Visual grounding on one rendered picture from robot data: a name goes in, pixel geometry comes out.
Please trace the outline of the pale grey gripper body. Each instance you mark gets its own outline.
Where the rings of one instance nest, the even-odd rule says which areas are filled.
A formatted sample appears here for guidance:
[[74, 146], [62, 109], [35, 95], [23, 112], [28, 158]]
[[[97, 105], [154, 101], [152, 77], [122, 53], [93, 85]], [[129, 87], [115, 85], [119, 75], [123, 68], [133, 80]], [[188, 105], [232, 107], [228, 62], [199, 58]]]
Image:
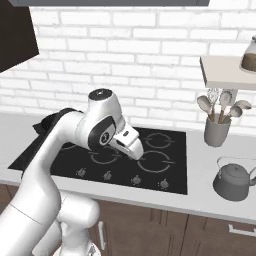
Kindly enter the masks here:
[[115, 135], [110, 145], [134, 160], [142, 157], [144, 149], [138, 137]]

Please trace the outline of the grey kettle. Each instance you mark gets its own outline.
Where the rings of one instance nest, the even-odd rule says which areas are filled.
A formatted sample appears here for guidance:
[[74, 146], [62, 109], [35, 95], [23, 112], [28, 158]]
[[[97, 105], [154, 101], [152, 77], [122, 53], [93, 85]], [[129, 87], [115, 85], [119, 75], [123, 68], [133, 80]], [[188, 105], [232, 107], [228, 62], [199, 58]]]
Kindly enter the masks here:
[[256, 158], [249, 158], [249, 161], [255, 163], [255, 167], [250, 172], [237, 163], [221, 166], [220, 162], [224, 159], [228, 159], [228, 156], [220, 156], [217, 159], [218, 172], [212, 183], [213, 189], [228, 201], [243, 201], [249, 194], [249, 188], [256, 185], [256, 176], [250, 177], [256, 171]]

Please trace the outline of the black hob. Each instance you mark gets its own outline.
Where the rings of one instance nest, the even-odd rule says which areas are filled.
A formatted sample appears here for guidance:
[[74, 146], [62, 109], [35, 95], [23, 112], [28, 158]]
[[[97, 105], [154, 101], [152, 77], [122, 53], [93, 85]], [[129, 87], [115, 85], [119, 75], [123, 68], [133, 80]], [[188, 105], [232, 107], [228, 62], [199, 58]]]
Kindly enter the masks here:
[[137, 187], [185, 195], [187, 193], [186, 134], [149, 128], [138, 130], [144, 154], [134, 160], [107, 143], [110, 133], [98, 125], [102, 145], [90, 151], [66, 143], [51, 166], [55, 176]]

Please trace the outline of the brown cupboard door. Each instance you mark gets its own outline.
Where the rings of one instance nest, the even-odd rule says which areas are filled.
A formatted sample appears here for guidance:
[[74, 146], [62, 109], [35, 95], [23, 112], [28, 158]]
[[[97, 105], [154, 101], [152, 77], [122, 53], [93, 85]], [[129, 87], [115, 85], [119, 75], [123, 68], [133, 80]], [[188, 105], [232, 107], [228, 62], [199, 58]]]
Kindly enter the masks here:
[[18, 186], [0, 184], [0, 214], [15, 196], [18, 189]]
[[180, 256], [188, 215], [98, 200], [103, 222], [89, 229], [102, 256]]

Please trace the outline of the beige wooden spoon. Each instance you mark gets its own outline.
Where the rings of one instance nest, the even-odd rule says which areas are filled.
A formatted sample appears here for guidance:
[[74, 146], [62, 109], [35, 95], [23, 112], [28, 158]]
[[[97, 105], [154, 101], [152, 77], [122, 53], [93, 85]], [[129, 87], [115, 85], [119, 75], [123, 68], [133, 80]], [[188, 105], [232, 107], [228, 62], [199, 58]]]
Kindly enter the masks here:
[[197, 103], [199, 107], [208, 114], [209, 119], [212, 120], [211, 105], [209, 99], [205, 95], [202, 95], [197, 98]]
[[231, 117], [240, 117], [243, 111], [239, 106], [232, 106], [229, 113], [223, 119], [223, 122], [227, 122]]
[[219, 99], [220, 105], [221, 105], [221, 111], [220, 111], [220, 115], [219, 115], [219, 119], [218, 119], [218, 123], [222, 122], [222, 118], [225, 112], [225, 109], [227, 107], [227, 105], [230, 103], [232, 99], [232, 94], [229, 91], [224, 91]]
[[252, 108], [251, 104], [246, 100], [239, 100], [233, 106], [239, 106], [242, 109], [242, 111], [243, 111], [243, 109], [251, 109]]

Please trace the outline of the grey utensil pot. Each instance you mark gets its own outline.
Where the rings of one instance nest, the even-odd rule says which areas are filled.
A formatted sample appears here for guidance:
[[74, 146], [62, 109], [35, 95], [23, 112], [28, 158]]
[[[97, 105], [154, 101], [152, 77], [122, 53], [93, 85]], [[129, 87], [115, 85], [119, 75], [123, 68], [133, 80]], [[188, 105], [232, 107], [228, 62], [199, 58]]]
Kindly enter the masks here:
[[218, 113], [215, 114], [214, 121], [211, 121], [209, 118], [206, 119], [204, 141], [211, 147], [220, 147], [224, 143], [231, 126], [230, 119], [224, 123], [219, 123], [218, 119]]

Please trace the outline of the black pan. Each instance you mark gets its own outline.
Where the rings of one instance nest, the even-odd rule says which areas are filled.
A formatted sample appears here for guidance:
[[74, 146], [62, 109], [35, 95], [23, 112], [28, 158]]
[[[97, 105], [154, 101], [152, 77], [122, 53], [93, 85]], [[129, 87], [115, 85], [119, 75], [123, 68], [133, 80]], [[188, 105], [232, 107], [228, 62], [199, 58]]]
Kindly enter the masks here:
[[34, 124], [33, 129], [39, 135], [46, 135], [58, 122], [58, 120], [65, 114], [73, 112], [73, 108], [64, 108], [59, 112], [55, 112], [43, 118], [40, 123]]

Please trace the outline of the metal whisk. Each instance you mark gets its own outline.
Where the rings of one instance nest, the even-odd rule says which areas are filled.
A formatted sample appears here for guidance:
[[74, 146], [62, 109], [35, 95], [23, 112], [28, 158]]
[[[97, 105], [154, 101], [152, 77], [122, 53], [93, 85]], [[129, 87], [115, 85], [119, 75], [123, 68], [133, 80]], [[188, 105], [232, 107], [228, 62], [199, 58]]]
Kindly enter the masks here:
[[214, 106], [219, 97], [219, 89], [218, 88], [209, 88], [207, 91], [207, 97], [209, 99], [210, 105]]

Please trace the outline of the brown drawer front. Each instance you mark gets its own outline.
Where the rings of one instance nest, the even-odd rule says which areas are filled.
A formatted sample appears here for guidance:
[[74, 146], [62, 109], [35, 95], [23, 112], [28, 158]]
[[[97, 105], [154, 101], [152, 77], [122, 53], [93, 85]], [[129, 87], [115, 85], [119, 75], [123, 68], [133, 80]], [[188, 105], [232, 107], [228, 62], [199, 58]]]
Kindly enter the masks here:
[[256, 229], [256, 224], [190, 215], [180, 256], [256, 256], [256, 238], [229, 233], [228, 224]]

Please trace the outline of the glass jar with brown contents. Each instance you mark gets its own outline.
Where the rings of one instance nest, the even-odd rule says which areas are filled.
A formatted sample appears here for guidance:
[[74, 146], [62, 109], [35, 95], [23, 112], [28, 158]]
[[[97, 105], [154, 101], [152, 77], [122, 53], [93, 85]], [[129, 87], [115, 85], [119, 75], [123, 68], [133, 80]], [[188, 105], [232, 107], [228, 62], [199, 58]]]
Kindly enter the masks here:
[[256, 35], [252, 37], [249, 46], [244, 52], [240, 68], [247, 72], [256, 73]]

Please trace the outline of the dark range hood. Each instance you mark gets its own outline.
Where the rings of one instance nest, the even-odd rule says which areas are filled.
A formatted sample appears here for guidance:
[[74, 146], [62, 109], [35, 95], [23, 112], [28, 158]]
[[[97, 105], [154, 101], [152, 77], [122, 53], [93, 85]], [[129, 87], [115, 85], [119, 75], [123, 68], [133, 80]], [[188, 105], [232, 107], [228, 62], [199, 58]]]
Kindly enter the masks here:
[[0, 0], [0, 73], [38, 54], [29, 8]]

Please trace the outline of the beige wall shelf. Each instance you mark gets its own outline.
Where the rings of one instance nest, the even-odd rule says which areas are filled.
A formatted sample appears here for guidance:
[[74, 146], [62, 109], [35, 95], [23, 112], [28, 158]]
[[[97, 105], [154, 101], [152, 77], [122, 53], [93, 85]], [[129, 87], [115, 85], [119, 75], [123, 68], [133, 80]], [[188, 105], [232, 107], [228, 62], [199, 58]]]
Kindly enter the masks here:
[[240, 62], [235, 56], [201, 56], [205, 87], [256, 91], [256, 73], [242, 70]]

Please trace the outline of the grey wall cupboard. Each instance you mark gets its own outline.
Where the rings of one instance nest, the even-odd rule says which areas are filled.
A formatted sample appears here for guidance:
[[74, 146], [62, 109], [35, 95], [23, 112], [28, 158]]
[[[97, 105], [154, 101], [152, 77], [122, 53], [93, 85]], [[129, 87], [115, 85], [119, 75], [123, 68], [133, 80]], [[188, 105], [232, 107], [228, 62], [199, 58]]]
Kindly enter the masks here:
[[208, 7], [210, 0], [8, 0], [15, 7]]

